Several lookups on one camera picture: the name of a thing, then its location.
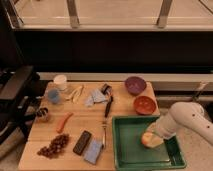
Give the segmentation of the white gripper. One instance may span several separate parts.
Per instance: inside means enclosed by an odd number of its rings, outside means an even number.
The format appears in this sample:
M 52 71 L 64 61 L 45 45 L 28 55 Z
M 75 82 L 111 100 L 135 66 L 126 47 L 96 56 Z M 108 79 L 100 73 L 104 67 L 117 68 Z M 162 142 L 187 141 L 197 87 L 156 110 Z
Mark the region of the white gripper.
M 153 134 L 153 146 L 149 148 L 155 148 L 164 142 L 163 139 L 169 140 L 176 135 L 177 123 L 171 116 L 161 116 L 155 122 L 151 123 L 148 126 L 147 131 L 152 132 Z

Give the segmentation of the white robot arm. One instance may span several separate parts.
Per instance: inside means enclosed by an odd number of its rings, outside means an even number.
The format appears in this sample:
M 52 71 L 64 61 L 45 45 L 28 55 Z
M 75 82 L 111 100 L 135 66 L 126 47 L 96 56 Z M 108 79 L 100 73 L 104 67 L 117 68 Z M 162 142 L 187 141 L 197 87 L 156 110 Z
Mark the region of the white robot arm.
M 160 116 L 148 126 L 141 136 L 141 143 L 145 147 L 155 148 L 173 138 L 181 127 L 186 127 L 213 145 L 213 123 L 204 114 L 199 103 L 176 102 L 166 115 Z

